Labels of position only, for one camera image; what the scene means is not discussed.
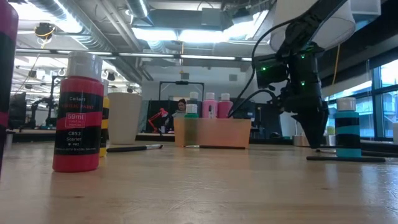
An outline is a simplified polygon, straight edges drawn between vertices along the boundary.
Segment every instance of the paint bottle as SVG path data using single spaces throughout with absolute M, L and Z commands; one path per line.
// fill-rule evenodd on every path
M 194 146 L 197 144 L 198 106 L 195 104 L 188 104 L 185 111 L 185 145 Z
M 202 117 L 214 119 L 217 117 L 218 103 L 214 93 L 206 93 L 206 100 L 202 104 Z
M 229 100 L 229 93 L 221 94 L 221 101 L 218 102 L 218 115 L 217 118 L 228 118 L 228 113 L 232 108 L 233 103 Z
M 109 98 L 108 98 L 108 85 L 109 81 L 102 80 L 104 85 L 104 105 L 102 109 L 102 123 L 101 123 L 101 144 L 99 148 L 99 156 L 105 157 L 106 155 L 106 141 L 108 140 L 108 118 L 109 118 Z
M 361 157 L 359 113 L 355 112 L 355 98 L 337 99 L 335 114 L 337 157 Z
M 83 172 L 98 167 L 104 101 L 101 69 L 99 56 L 69 53 L 55 133 L 52 167 L 57 172 Z
M 198 105 L 198 116 L 201 118 L 201 101 L 199 100 L 198 92 L 190 92 L 189 100 L 187 100 L 187 104 L 196 104 Z
M 1 162 L 6 143 L 6 128 L 8 126 L 8 108 L 12 72 L 14 69 L 15 47 L 18 31 L 18 13 L 7 3 L 0 1 L 0 173 Z

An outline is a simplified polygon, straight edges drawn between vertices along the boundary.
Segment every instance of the white cup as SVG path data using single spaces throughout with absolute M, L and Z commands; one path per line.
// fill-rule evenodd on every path
M 142 97 L 132 93 L 109 93 L 108 98 L 111 144 L 134 144 Z

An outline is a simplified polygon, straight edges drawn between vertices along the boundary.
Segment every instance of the orange container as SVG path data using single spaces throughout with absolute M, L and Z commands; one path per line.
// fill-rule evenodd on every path
M 174 119 L 176 146 L 249 147 L 249 119 Z

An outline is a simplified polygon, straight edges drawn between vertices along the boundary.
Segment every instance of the person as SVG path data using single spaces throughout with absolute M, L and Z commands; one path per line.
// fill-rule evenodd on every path
M 185 99 L 181 99 L 178 101 L 178 110 L 175 111 L 173 114 L 174 118 L 183 118 L 185 116 L 185 107 L 187 105 L 187 102 Z

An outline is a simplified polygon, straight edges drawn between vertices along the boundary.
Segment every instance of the desk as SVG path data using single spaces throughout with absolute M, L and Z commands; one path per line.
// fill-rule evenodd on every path
M 52 172 L 53 143 L 4 155 L 0 223 L 397 223 L 398 163 L 308 162 L 310 149 L 163 149 Z

